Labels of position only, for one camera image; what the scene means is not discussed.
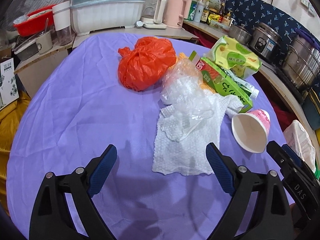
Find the dark green crushed milk carton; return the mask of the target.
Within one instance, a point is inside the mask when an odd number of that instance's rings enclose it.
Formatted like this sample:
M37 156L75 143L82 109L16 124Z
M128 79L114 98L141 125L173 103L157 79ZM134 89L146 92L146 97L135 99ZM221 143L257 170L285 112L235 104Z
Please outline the dark green crushed milk carton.
M255 100L259 95L259 90L247 81L237 77L231 70L221 69L225 74L227 74L244 92L249 96L251 100Z

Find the green NB carton box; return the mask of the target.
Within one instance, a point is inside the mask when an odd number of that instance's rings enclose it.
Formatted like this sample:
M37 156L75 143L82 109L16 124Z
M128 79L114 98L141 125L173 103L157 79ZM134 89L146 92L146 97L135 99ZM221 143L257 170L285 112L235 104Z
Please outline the green NB carton box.
M215 63L206 57L200 57L196 51L192 51L189 60L202 73L203 81L209 87L221 96L234 95L239 98L244 105L240 113L246 113L252 109L253 101L245 91Z

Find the orange foam fruit net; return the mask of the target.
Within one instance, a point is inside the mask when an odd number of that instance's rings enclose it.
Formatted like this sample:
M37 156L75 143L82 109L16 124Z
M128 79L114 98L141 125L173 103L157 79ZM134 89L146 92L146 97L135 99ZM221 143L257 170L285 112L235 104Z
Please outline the orange foam fruit net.
M184 53L179 53L177 56L176 64L170 68L174 71L177 77L186 77L188 81L193 81L203 90L210 90L213 94L216 93L215 89L210 88L204 83L202 74L194 63L192 63Z

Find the red plastic bag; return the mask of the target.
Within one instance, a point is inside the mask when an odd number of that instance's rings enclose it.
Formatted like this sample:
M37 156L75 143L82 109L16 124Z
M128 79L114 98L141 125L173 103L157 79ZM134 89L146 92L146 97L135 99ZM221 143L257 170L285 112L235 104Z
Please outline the red plastic bag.
M137 92L153 86L176 63L176 52L166 38L143 37L133 49L120 48L118 53L118 79L125 88Z

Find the white trash bag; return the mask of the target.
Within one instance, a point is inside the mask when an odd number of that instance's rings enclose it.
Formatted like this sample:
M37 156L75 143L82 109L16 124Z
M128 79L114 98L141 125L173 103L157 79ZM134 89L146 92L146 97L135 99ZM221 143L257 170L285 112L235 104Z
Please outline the white trash bag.
M316 150L312 145L309 134L298 120L293 120L283 132L291 149L316 172Z

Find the pink paper cup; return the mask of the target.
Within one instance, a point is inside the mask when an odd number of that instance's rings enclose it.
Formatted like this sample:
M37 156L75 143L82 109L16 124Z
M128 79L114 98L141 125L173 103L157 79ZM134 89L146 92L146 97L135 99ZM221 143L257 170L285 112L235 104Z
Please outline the pink paper cup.
M263 153L271 126L270 115L263 109L239 113L232 117L232 132L236 142L247 152Z

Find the large steel steamer pot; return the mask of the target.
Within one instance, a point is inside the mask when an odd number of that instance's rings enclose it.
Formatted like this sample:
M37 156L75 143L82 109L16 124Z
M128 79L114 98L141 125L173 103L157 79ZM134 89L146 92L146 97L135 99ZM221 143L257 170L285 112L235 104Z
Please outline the large steel steamer pot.
M295 29L290 39L282 71L294 87L303 92L319 75L319 44L306 31Z

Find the white paper towel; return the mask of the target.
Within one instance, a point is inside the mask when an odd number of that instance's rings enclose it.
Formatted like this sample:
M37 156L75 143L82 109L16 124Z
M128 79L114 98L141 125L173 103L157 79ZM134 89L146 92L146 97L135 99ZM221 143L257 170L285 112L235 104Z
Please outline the white paper towel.
M184 176L213 174L206 157L206 146L220 146L220 131L225 115L230 118L242 109L237 96L221 96L204 91L209 116L196 120L170 105L161 109L157 122L152 171Z

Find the yellow-green snack bag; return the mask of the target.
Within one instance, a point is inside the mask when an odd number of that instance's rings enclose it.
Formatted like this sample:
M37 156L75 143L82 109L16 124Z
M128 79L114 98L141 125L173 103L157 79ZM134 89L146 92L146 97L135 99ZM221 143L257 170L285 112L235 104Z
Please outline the yellow-green snack bag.
M254 52L227 35L219 38L204 57L242 79L252 76L261 67L261 61Z

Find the steel rice cooker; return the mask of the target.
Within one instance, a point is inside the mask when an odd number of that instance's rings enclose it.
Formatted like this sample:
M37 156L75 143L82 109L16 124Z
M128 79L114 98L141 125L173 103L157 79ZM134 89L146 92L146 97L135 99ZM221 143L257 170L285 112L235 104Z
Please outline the steel rice cooker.
M275 63L280 53L281 36L266 23L260 22L254 29L249 48L266 61Z

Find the yellow cloth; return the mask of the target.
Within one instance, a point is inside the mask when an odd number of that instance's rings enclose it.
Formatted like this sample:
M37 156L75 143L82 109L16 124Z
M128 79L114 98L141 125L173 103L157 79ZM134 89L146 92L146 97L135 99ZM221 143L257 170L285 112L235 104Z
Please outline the yellow cloth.
M24 115L31 98L23 91L19 91L19 98L8 104L1 110L1 125L0 125L0 177L1 177L1 205L4 211L9 214L7 205L7 164L10 156L10 151L14 136L18 126Z

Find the purple tablecloth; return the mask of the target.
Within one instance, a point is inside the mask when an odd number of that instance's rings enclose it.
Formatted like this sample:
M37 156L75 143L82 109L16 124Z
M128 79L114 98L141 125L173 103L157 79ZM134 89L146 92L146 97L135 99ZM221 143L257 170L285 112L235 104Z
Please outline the purple tablecloth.
M75 48L43 83L24 113L7 165L10 217L27 236L44 175L69 174L116 146L117 162L93 197L117 239L206 239L230 196L214 175L152 172L161 88L118 81L118 49L137 35L103 33Z

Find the clear bubble wrap bag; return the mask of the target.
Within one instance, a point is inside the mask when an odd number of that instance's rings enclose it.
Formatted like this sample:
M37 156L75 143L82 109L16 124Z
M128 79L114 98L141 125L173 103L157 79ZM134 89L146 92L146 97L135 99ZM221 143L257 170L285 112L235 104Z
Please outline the clear bubble wrap bag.
M212 92L202 85L202 74L189 59L178 60L163 76L161 130L170 140L184 140L201 121L213 117Z

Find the small steel pot with lid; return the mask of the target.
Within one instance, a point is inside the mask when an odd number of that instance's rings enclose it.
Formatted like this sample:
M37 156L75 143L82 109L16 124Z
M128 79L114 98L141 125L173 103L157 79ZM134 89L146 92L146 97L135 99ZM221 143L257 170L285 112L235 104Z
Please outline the small steel pot with lid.
M244 24L231 25L228 36L236 39L242 45L248 44L252 38L252 35L245 29Z

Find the white floral box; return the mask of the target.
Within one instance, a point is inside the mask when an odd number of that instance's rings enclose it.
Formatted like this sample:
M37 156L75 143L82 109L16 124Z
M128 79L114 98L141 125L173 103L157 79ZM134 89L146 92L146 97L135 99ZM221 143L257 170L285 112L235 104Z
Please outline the white floral box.
M1 106L0 110L19 98L14 74L14 59L1 62Z

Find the yellow oil bottle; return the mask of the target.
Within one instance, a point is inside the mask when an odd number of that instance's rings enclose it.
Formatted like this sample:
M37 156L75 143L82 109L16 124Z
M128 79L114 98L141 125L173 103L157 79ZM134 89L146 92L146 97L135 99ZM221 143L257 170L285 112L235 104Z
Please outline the yellow oil bottle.
M231 20L232 20L232 17L231 17L231 14L232 12L229 11L222 19L222 24L226 25L226 26L230 26L231 24Z

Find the blue patterned curtain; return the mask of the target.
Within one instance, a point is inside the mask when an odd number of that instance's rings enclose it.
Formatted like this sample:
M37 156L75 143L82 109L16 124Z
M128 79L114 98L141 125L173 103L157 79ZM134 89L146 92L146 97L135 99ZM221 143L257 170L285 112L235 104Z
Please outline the blue patterned curtain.
M292 16L262 0L226 0L226 9L233 12L236 24L243 24L250 33L253 33L258 24L264 23L280 35L276 54L267 60L277 67L284 62L296 30L304 31L319 43L319 40Z

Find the yellow seasoning packet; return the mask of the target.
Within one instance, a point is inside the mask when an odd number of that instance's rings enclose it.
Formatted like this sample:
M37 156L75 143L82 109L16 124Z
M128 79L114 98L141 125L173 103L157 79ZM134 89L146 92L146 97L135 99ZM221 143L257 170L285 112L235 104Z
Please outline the yellow seasoning packet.
M207 23L210 25L211 23L220 22L220 15L210 12L207 18Z

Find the dark soy sauce bottle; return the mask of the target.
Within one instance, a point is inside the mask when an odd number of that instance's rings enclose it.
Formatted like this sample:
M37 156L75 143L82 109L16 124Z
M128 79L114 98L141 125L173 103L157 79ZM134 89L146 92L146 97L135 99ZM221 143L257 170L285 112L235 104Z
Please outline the dark soy sauce bottle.
M204 9L202 11L202 16L201 16L201 19L200 19L201 23L204 23L204 24L207 23L209 12L210 12L209 0L206 0L206 4L204 6Z

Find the white thermos bottle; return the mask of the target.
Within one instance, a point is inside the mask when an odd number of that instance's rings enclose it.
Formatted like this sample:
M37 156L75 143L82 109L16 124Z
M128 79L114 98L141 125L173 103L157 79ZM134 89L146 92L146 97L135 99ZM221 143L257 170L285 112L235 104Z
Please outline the white thermos bottle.
M197 7L195 10L195 15L194 15L194 22L199 23L200 19L202 17L203 9L204 9L204 0L197 0Z

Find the green tin can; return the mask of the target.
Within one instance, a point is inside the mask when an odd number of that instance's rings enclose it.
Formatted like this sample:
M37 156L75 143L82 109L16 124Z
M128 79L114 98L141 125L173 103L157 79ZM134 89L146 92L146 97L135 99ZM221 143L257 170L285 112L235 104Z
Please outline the green tin can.
M197 1L192 0L192 2L190 4L189 12L188 12L187 20L192 21L194 19L196 8L197 8Z

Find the pink electric kettle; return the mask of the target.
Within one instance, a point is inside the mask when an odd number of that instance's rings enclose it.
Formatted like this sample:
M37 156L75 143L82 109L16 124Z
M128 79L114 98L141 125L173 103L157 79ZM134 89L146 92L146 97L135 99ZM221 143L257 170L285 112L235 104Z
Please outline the pink electric kettle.
M190 5L191 0L167 0L163 18L164 24L169 28L181 29Z

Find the white power plug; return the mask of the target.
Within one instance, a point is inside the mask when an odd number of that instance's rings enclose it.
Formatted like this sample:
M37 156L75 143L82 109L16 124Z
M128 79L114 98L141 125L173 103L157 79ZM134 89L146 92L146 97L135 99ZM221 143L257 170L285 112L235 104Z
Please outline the white power plug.
M143 25L144 25L144 23L142 21L137 21L136 22L136 27L137 28L141 28L141 27L143 27Z

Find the white coffee maker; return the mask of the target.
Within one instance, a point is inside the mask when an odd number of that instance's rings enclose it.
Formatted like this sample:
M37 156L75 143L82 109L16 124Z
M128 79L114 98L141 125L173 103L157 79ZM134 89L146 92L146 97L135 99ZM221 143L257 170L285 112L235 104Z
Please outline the white coffee maker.
M145 0L140 20L146 29L166 29L163 15L167 0Z

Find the red plastic basin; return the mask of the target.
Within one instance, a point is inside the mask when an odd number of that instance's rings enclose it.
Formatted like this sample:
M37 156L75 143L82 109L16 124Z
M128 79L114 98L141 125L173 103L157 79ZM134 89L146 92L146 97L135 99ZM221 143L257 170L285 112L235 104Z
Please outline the red plastic basin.
M19 35L22 37L31 36L44 31L46 22L48 22L47 27L54 24L53 6L54 5L49 5L28 13L27 16L29 18L26 21L17 24L14 23L13 27L16 28Z

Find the white-lidded clear jar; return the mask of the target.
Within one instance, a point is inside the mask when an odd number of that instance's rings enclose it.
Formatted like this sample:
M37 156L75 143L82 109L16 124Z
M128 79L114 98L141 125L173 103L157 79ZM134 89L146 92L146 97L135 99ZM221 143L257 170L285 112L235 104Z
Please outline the white-lidded clear jar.
M52 7L55 31L60 46L72 41L70 1Z

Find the white dish rack grey lid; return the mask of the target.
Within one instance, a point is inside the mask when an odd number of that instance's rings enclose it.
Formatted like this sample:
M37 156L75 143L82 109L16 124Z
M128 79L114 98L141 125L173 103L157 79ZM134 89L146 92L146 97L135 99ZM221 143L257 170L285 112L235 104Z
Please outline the white dish rack grey lid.
M108 28L133 28L145 0L71 0L71 26L79 36Z

